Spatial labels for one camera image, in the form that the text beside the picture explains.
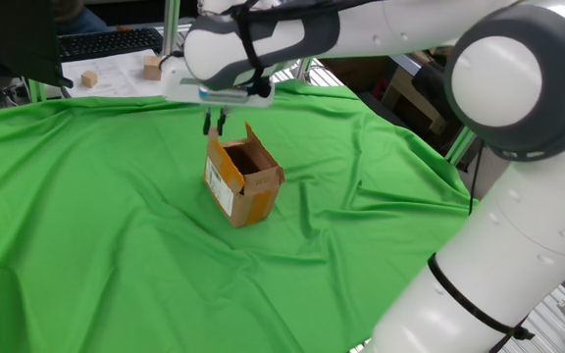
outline white label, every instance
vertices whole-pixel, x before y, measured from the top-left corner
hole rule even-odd
[[[232,201],[234,200],[234,194],[232,190],[226,185],[220,174],[215,169],[211,159],[206,157],[206,182],[213,190],[213,194],[217,201],[219,201],[222,208],[229,216],[232,216]]]

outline person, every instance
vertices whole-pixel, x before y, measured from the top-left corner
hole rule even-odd
[[[108,31],[97,15],[84,7],[83,0],[53,0],[58,35]]]

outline box flap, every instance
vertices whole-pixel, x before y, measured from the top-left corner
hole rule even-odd
[[[243,176],[245,178],[243,194],[250,195],[278,188],[281,185],[280,169],[280,167],[271,167],[265,171]]]
[[[209,141],[208,154],[220,176],[232,192],[239,192],[245,185],[245,179],[234,165],[228,152],[219,141]]]
[[[252,127],[250,126],[250,124],[248,122],[245,122],[245,130],[247,131],[247,141],[248,143],[254,143],[256,145],[258,145],[263,151],[263,157],[265,157],[267,159],[267,161],[269,162],[269,164],[271,166],[278,166],[278,162],[276,162],[276,160],[274,159],[274,157],[272,157],[272,155],[270,154],[270,152],[268,152],[267,149],[265,149],[265,147],[263,147],[263,144],[261,143],[261,140],[256,137],[256,134],[254,134],[254,131],[252,131]]]

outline black strap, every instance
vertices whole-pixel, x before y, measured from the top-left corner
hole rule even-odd
[[[263,74],[263,64],[259,60],[259,57],[256,55],[256,51],[254,50],[254,43],[252,42],[252,33],[250,33],[250,21],[248,20],[248,14],[250,13],[250,8],[257,3],[258,0],[249,0],[244,2],[243,4],[238,5],[231,11],[231,16],[236,21],[236,25],[239,29],[239,38],[241,39],[241,43],[243,44],[243,49],[245,50],[245,54],[247,54],[247,60],[254,68],[254,75],[250,79],[250,81],[261,77]]]
[[[429,259],[429,270],[433,276],[436,277],[437,281],[441,286],[446,289],[448,294],[450,294],[468,313],[472,314],[475,318],[479,319],[480,322],[486,324],[489,328],[495,329],[498,332],[507,334],[508,336],[514,337],[518,340],[532,339],[535,337],[534,334],[530,333],[526,328],[520,325],[512,328],[504,325],[488,314],[477,308],[468,298],[466,298],[461,292],[450,282],[446,275],[441,271],[439,265],[437,264],[436,254],[433,254]]]
[[[248,82],[253,82],[251,87],[248,87],[248,95],[258,94],[259,96],[265,98],[270,95],[272,87],[270,81],[266,77],[262,77],[265,68],[259,60],[254,50],[254,43],[252,42],[252,34],[250,33],[250,21],[248,19],[248,14],[250,9],[258,0],[248,0],[243,4],[234,5],[224,11],[223,15],[231,15],[236,21],[236,25],[239,30],[239,38],[243,44],[243,50],[247,55],[247,60],[250,66],[254,69],[254,75],[248,80]]]

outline monitor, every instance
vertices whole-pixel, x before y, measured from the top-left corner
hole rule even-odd
[[[63,77],[51,0],[0,0],[0,76],[73,87]]]

